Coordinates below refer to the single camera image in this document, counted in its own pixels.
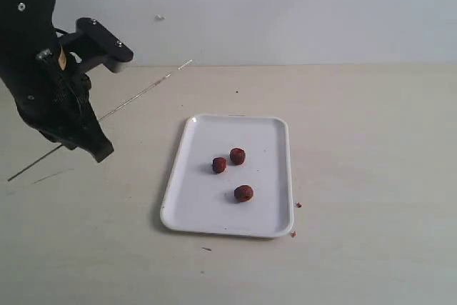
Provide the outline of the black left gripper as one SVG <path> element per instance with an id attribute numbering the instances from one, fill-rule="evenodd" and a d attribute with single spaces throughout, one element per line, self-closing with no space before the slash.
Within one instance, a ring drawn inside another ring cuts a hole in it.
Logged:
<path id="1" fill-rule="evenodd" d="M 91 80 L 61 45 L 1 49 L 1 79 L 20 117 L 46 139 L 90 153 L 97 163 L 114 152 L 89 100 Z"/>

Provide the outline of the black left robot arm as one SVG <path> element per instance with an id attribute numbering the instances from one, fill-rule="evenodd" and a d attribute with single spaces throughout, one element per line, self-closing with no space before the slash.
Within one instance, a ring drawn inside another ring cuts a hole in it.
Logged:
<path id="1" fill-rule="evenodd" d="M 52 23 L 56 0 L 1 0 L 1 80 L 23 121 L 67 149 L 97 161 L 113 153 L 89 101 L 90 78 L 77 71 Z"/>

